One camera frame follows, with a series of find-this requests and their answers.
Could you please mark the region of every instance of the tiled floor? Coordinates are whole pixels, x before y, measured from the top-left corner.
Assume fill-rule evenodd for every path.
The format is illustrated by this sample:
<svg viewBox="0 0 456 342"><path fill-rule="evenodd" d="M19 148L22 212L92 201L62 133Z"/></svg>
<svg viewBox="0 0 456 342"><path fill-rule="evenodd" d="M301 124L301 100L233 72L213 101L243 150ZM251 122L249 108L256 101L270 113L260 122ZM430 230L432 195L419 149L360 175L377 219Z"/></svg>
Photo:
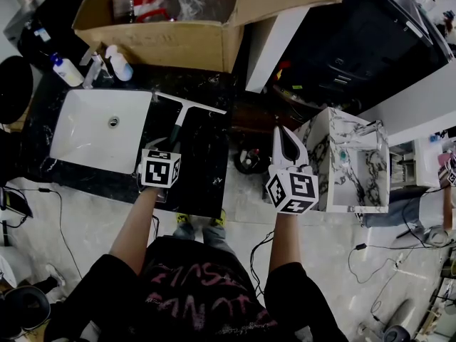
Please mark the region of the tiled floor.
<svg viewBox="0 0 456 342"><path fill-rule="evenodd" d="M227 171L224 208L228 218L228 242L249 270L250 252L274 228L275 211L261 200L259 177L242 175L231 165ZM10 185L26 189L38 187L26 180L15 180ZM81 273L85 274L95 260L109 250L131 205L57 185L50 187L62 195L62 230ZM67 278L64 292L69 293L79 278L58 230L58 196L40 192L27 192L26 196L34 218L11 232L13 244L30 257L37 281L47 277L44 267L46 263L52 263ZM175 228L175 215L159 210L155 214L160 218L159 234L171 234ZM348 254L355 245L364 242L390 247L403 228L361 228L356 218L349 214L309 212L299 221L304 268L326 296L341 330L350 341L354 341L360 322L380 329L381 324L373 320L369 311L385 282L396 272L393 262L388 262L369 282L360 285L348 270ZM255 254L255 269L263 284L267 277L270 250L271 244L267 244ZM354 252L351 265L362 281L386 258L397 259L401 254L404 258L408 252L370 248ZM409 330L414 331L418 327L436 287L443 252L416 249L411 253L380 297L382 304L376 315L382 321L387 321L406 298L412 298L416 309Z"/></svg>

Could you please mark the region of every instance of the soap bottle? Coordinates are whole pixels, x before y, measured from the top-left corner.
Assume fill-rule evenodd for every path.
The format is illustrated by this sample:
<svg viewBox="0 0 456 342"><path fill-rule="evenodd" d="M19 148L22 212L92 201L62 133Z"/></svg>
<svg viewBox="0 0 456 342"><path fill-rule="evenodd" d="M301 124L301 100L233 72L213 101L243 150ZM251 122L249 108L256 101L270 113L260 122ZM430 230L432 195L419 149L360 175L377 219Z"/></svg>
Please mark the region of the soap bottle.
<svg viewBox="0 0 456 342"><path fill-rule="evenodd" d="M52 69L72 88L83 83L84 77L69 59L61 58L58 53L54 53L51 56L51 62Z"/></svg>
<svg viewBox="0 0 456 342"><path fill-rule="evenodd" d="M117 46L112 45L106 49L106 58L110 58L111 65L115 75L119 80L128 81L133 76L133 69L130 64L125 60L123 54L117 52Z"/></svg>

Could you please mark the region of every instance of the black t-shirt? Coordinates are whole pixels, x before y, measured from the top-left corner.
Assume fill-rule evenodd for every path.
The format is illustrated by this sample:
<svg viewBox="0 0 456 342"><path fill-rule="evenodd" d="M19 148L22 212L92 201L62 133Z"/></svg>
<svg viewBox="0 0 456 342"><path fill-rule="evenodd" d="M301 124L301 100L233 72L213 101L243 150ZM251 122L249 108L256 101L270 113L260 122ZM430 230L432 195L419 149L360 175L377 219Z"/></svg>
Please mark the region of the black t-shirt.
<svg viewBox="0 0 456 342"><path fill-rule="evenodd" d="M199 242L160 237L141 275L102 256L46 329L45 341L76 340L89 321L102 341L296 341L309 326L314 341L347 341L323 294L300 263L270 273L267 310L237 258Z"/></svg>

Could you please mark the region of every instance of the cardboard box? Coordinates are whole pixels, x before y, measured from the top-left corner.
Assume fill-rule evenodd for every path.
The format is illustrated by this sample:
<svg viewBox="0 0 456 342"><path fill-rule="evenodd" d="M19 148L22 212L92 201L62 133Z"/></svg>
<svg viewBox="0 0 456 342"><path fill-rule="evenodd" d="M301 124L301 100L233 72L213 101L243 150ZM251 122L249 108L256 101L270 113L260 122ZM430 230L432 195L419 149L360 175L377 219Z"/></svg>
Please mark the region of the cardboard box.
<svg viewBox="0 0 456 342"><path fill-rule="evenodd" d="M227 23L163 21L113 24L111 0L84 0L73 23L90 47L116 44L131 63L200 68L231 73L244 35L244 25L297 6L342 0L237 0Z"/></svg>

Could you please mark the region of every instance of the black sleeve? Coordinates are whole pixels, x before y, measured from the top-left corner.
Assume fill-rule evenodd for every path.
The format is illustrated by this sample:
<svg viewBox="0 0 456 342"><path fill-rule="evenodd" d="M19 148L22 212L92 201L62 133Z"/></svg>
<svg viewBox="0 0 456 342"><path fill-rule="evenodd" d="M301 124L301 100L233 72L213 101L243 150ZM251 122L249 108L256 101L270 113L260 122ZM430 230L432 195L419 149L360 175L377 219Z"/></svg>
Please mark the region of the black sleeve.
<svg viewBox="0 0 456 342"><path fill-rule="evenodd" d="M77 340L90 321L101 329L121 322L125 312L132 310L132 293L139 289L138 284L139 278L125 262L103 255L65 300L58 315L51 316L44 342L58 338Z"/></svg>
<svg viewBox="0 0 456 342"><path fill-rule="evenodd" d="M271 317L290 331L309 326L315 342L348 342L325 297L298 262L280 266L269 274L264 302Z"/></svg>

